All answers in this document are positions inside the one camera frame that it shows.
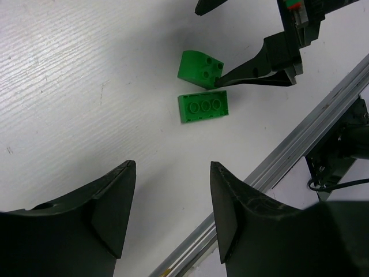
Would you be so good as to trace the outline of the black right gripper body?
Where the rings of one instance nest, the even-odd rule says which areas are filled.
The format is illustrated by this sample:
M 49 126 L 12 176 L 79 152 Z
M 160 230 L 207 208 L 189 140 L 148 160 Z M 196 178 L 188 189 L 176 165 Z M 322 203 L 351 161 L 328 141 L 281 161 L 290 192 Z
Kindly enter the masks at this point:
M 300 49 L 319 37 L 321 22 L 327 14 L 354 3 L 351 0 L 278 1 L 288 50 L 297 75 L 303 73 Z

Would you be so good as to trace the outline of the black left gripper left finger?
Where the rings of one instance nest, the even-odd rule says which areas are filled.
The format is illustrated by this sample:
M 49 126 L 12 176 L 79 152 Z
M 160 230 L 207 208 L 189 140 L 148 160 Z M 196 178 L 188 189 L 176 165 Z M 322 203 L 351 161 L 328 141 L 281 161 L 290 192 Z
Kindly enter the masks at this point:
M 1 213 L 2 276 L 113 276 L 136 182 L 127 160 L 64 196 Z

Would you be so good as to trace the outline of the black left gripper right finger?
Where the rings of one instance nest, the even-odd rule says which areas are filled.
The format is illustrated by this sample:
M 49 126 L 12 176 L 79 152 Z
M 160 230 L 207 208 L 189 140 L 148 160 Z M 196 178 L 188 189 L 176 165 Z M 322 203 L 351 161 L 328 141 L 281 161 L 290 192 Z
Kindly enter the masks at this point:
M 210 165 L 220 261 L 228 276 L 367 276 L 368 202 L 281 203 Z

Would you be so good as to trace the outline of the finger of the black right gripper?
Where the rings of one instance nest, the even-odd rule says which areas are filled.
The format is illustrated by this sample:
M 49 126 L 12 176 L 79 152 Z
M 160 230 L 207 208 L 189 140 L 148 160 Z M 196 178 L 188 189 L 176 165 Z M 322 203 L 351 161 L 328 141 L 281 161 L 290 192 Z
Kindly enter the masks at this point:
M 199 0 L 195 7 L 195 14 L 203 16 L 222 5 L 227 0 Z
M 259 53 L 215 81 L 217 88 L 239 84 L 290 87 L 296 84 L 297 41 L 280 32 L 264 38 Z

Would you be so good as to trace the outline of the green 2x2 lego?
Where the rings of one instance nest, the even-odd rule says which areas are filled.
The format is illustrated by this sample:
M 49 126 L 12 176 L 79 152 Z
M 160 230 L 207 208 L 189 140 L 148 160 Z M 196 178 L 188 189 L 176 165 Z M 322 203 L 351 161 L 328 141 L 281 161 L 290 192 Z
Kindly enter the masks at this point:
M 204 89 L 215 89 L 221 77 L 224 63 L 195 50 L 182 53 L 177 77 Z

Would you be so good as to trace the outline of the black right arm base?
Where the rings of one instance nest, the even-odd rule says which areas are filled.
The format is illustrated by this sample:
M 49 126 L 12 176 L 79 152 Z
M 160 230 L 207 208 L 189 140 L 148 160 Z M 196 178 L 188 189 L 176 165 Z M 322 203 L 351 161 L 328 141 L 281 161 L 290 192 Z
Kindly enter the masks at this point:
M 368 110 L 365 100 L 358 98 L 329 131 L 305 156 L 311 178 L 307 187 L 319 201 L 331 192 L 361 185 L 368 179 L 340 184 L 341 179 L 358 159 L 368 159 Z

